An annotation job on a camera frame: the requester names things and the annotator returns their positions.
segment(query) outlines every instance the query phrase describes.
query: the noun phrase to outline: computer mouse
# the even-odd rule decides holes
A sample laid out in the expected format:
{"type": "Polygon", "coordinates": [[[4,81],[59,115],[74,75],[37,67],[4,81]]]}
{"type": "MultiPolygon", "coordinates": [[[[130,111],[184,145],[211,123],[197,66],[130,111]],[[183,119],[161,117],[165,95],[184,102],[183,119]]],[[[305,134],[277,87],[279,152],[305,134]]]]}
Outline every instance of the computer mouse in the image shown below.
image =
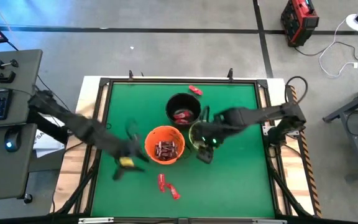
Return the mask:
{"type": "Polygon", "coordinates": [[[8,128],[4,138],[5,149],[8,152],[16,152],[22,144],[22,127],[13,126],[8,128]]]}

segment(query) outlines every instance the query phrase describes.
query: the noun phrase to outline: black bucket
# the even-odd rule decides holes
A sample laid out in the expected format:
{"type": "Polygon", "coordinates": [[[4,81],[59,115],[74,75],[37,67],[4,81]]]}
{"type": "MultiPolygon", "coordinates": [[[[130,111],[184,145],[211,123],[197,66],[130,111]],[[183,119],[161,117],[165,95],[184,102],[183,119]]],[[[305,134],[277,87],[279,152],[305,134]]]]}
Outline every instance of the black bucket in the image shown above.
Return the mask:
{"type": "Polygon", "coordinates": [[[194,124],[201,113],[201,104],[198,99],[188,93],[178,93],[173,95],[165,107],[165,112],[171,121],[171,123],[178,129],[190,128],[194,124]],[[187,123],[178,123],[177,119],[174,118],[174,115],[180,114],[184,111],[189,111],[191,116],[187,118],[187,123]]]}

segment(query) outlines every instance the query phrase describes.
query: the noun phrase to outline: wooden platform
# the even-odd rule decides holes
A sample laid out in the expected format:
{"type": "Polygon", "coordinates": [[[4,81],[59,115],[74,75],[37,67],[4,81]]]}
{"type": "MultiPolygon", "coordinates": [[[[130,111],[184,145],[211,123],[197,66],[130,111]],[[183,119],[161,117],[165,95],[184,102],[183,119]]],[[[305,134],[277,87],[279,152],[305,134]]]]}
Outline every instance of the wooden platform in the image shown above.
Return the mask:
{"type": "MultiPolygon", "coordinates": [[[[99,79],[101,77],[84,77],[83,84],[81,87],[80,96],[78,99],[76,113],[82,114],[87,117],[92,117],[93,110],[96,102],[96,95],[98,93],[99,79]]],[[[272,106],[279,105],[284,103],[284,81],[282,79],[268,79],[268,90],[270,95],[270,102],[272,106]]],[[[260,91],[262,99],[265,98],[263,91],[260,91]]],[[[104,102],[106,101],[107,87],[104,87],[101,108],[99,109],[100,113],[98,119],[101,120],[102,112],[104,108],[104,102]]],[[[265,101],[262,100],[262,105],[266,106],[265,101]]],[[[285,173],[285,179],[287,182],[288,188],[291,190],[292,194],[296,197],[297,201],[303,206],[303,208],[310,214],[317,215],[321,217],[321,210],[319,207],[318,194],[316,191],[313,171],[308,155],[308,148],[306,145],[305,135],[301,132],[298,136],[299,139],[292,139],[287,137],[287,145],[297,150],[302,154],[300,157],[297,153],[293,152],[291,149],[286,146],[282,147],[281,156],[283,169],[285,173]]],[[[69,139],[67,148],[78,144],[79,140],[71,137],[69,139]]],[[[56,191],[54,195],[54,201],[56,205],[56,210],[62,207],[62,205],[68,200],[70,195],[78,186],[81,169],[85,156],[84,144],[74,148],[70,152],[65,154],[63,159],[62,168],[60,170],[60,175],[58,178],[56,191]]],[[[274,156],[273,149],[270,150],[271,156],[274,156]]],[[[89,166],[93,161],[94,150],[91,155],[91,160],[89,166]]],[[[282,213],[285,213],[285,203],[283,199],[283,194],[280,188],[276,184],[276,191],[278,196],[279,207],[282,213]]],[[[84,189],[83,198],[81,203],[82,212],[85,209],[86,199],[88,198],[89,184],[84,189]]]]}

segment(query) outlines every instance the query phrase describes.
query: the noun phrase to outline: green mat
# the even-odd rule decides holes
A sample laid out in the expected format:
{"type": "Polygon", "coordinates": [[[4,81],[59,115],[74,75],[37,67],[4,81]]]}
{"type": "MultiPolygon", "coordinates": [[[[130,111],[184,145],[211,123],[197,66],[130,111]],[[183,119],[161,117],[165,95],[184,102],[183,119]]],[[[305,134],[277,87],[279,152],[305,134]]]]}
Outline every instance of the green mat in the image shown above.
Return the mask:
{"type": "MultiPolygon", "coordinates": [[[[197,87],[204,92],[201,105],[210,105],[211,116],[233,106],[257,108],[253,85],[197,87]]],[[[181,92],[188,92],[188,85],[114,84],[108,114],[110,131],[127,138],[125,122],[135,118],[144,144],[153,128],[170,124],[165,104],[172,95],[181,92]]],[[[186,149],[182,156],[189,153],[186,149]]],[[[169,166],[151,160],[149,164],[134,161],[147,172],[127,172],[120,181],[113,181],[114,159],[102,152],[93,217],[274,217],[259,125],[226,139],[215,151],[210,165],[197,160],[194,152],[169,166]],[[160,173],[175,186],[180,199],[174,200],[169,190],[159,191],[160,173]]]]}

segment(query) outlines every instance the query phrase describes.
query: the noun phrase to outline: gray floor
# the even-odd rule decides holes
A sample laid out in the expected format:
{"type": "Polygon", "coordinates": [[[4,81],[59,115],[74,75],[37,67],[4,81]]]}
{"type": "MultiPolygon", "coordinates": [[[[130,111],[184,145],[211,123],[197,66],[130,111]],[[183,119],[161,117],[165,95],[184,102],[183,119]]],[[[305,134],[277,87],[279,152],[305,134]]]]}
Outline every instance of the gray floor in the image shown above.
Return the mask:
{"type": "MultiPolygon", "coordinates": [[[[334,30],[348,14],[358,12],[358,0],[313,3],[320,16],[318,30],[334,30]]],[[[286,0],[259,1],[265,29],[281,29],[279,16],[285,4],[286,0]]],[[[0,0],[0,8],[15,26],[257,28],[252,0],[0,0]]],[[[349,29],[343,25],[340,30],[349,29]]],[[[135,75],[223,77],[232,67],[236,77],[266,77],[257,34],[5,34],[20,49],[44,51],[40,76],[71,109],[85,75],[127,75],[131,69],[135,75]]],[[[310,85],[301,107],[308,120],[306,137],[323,216],[358,221],[358,182],[347,184],[343,178],[358,171],[358,161],[341,123],[321,120],[356,95],[358,69],[349,66],[340,78],[330,79],[318,66],[318,57],[305,57],[288,48],[282,35],[267,35],[266,39],[274,77],[287,80],[301,75],[310,85]]],[[[301,50],[317,52],[332,39],[314,35],[301,50]]],[[[338,40],[354,45],[358,56],[358,36],[339,36],[338,40]]],[[[0,44],[2,50],[11,48],[0,44]]],[[[335,45],[323,64],[337,73],[350,61],[352,50],[335,45]]],[[[294,85],[302,91],[301,83],[294,85]]],[[[0,218],[46,214],[56,179],[56,172],[32,174],[33,203],[24,206],[14,199],[0,200],[0,218]]]]}

